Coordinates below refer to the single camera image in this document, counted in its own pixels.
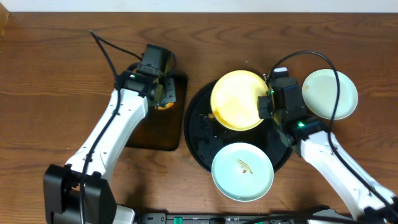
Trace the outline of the orange sponge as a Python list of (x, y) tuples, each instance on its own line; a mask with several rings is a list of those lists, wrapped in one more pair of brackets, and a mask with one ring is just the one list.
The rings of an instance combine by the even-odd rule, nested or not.
[(174, 103), (166, 103), (163, 105), (156, 106), (155, 109), (156, 110), (167, 110), (167, 109), (173, 107), (173, 105), (174, 105)]

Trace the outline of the yellow plastic plate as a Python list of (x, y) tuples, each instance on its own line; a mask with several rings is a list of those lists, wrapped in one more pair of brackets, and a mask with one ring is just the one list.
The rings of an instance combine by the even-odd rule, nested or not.
[(222, 76), (214, 85), (210, 106), (212, 115), (224, 127), (247, 131), (259, 126), (258, 98), (267, 96), (269, 88), (259, 75), (235, 70)]

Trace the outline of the pale green plastic plate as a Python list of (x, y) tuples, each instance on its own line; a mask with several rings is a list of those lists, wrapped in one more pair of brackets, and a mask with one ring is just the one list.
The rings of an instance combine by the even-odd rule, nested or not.
[[(354, 83), (341, 72), (337, 72), (340, 83), (340, 97), (335, 119), (348, 117), (358, 105), (358, 91)], [(331, 119), (335, 106), (337, 83), (332, 69), (312, 72), (304, 81), (302, 96), (311, 112), (325, 119)]]

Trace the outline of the light blue plastic plate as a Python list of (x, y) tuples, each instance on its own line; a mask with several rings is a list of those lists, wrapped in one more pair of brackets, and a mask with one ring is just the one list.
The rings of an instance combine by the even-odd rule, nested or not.
[(228, 198), (252, 202), (271, 189), (274, 168), (261, 149), (237, 142), (228, 144), (216, 154), (211, 175), (218, 190)]

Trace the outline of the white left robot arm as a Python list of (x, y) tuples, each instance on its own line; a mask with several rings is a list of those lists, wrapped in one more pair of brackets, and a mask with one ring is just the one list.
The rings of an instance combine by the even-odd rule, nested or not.
[(127, 140), (151, 103), (175, 102), (174, 75), (124, 71), (105, 112), (64, 166), (49, 165), (43, 178), (47, 223), (133, 223), (133, 209), (116, 203), (110, 181)]

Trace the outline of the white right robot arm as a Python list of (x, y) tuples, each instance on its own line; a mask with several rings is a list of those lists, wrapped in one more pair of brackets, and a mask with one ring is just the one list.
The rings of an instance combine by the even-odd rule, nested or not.
[(314, 166), (362, 222), (397, 223), (397, 196), (374, 180), (336, 140), (331, 128), (307, 113), (298, 81), (290, 76), (267, 79), (259, 97), (261, 118), (273, 118), (289, 147)]

